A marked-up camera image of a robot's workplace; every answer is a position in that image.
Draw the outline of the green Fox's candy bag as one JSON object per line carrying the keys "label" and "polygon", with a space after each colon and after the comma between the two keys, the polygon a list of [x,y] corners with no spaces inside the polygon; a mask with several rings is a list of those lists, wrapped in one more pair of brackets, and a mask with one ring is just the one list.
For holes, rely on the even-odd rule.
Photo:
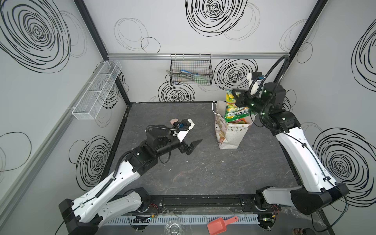
{"label": "green Fox's candy bag", "polygon": [[238,107],[231,90],[226,91],[226,110],[224,119],[227,123],[246,124],[246,117],[250,115],[249,108]]}

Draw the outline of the white patterned paper bag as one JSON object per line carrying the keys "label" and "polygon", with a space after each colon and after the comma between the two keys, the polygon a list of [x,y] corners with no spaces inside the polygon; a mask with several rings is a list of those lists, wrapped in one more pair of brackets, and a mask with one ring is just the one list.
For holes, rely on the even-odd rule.
{"label": "white patterned paper bag", "polygon": [[226,102],[213,101],[211,105],[214,113],[215,135],[221,150],[234,150],[240,145],[243,137],[248,129],[253,125],[251,118],[255,118],[254,114],[245,118],[245,124],[228,123],[224,119]]}

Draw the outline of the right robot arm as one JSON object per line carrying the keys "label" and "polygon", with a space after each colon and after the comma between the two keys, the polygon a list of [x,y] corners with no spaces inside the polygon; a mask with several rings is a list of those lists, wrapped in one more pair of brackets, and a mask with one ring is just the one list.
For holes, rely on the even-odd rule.
{"label": "right robot arm", "polygon": [[298,187],[267,186],[256,191],[255,205],[266,210],[272,205],[295,207],[310,215],[349,194],[348,187],[339,183],[325,169],[306,140],[296,116],[284,109],[286,90],[281,81],[289,66],[289,56],[283,55],[266,75],[251,74],[247,90],[233,90],[236,106],[256,113],[262,126],[277,138],[280,147],[298,181]]}

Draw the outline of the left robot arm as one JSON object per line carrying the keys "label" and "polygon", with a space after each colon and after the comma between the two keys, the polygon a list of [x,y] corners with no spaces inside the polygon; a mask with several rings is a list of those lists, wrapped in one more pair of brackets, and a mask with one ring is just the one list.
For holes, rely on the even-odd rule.
{"label": "left robot arm", "polygon": [[115,196],[157,165],[161,156],[175,149],[182,154],[192,154],[201,141],[188,145],[184,138],[193,128],[191,119],[174,119],[172,127],[149,125],[146,140],[122,154],[112,173],[81,197],[65,199],[59,204],[68,234],[94,235],[104,224],[123,214],[147,211],[151,197],[144,188],[137,188],[118,199]]}

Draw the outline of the pink round eraser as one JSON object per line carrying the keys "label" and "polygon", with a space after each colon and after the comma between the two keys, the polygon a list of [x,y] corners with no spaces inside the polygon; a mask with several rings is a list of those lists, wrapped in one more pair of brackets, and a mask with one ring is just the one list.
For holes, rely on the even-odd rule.
{"label": "pink round eraser", "polygon": [[178,121],[179,121],[179,119],[173,118],[173,119],[170,120],[170,123],[171,123],[171,125],[174,125],[174,123],[178,122]]}

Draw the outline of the blue green tools in basket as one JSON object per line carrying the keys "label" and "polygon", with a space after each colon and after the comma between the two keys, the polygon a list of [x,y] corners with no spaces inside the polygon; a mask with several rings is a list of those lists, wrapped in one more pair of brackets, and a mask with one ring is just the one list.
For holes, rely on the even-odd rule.
{"label": "blue green tools in basket", "polygon": [[192,73],[186,70],[180,71],[169,71],[170,78],[174,81],[187,83],[192,85],[207,85],[209,84],[210,80],[203,75],[198,73]]}

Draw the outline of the clear glass bowl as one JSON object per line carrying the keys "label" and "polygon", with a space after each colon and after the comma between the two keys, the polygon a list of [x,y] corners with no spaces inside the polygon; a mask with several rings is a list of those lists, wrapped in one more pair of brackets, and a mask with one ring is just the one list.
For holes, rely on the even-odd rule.
{"label": "clear glass bowl", "polygon": [[182,225],[177,220],[169,221],[164,227],[165,235],[182,235],[183,229]]}

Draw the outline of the pink plastic scoop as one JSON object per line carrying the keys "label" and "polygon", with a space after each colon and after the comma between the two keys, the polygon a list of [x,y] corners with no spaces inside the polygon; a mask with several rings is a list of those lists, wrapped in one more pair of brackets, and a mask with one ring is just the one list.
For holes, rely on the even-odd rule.
{"label": "pink plastic scoop", "polygon": [[239,218],[237,216],[231,217],[227,220],[223,218],[218,218],[207,225],[208,231],[210,235],[218,235],[220,233],[227,231],[227,226],[229,224],[238,222]]}

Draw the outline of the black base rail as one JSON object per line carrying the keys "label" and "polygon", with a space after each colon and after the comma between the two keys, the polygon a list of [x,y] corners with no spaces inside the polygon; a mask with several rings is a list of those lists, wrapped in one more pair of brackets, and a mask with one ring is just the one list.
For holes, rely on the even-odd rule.
{"label": "black base rail", "polygon": [[213,195],[151,195],[147,206],[161,212],[165,208],[240,208],[243,211],[257,211],[255,194],[213,194]]}

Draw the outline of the clear plastic wall shelf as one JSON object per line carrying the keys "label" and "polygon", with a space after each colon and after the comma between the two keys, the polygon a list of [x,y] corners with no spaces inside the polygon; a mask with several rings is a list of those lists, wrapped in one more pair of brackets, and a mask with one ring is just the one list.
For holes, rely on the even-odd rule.
{"label": "clear plastic wall shelf", "polygon": [[121,71],[121,64],[116,60],[100,62],[95,68],[93,78],[72,111],[78,120],[96,119],[104,106],[117,76]]}

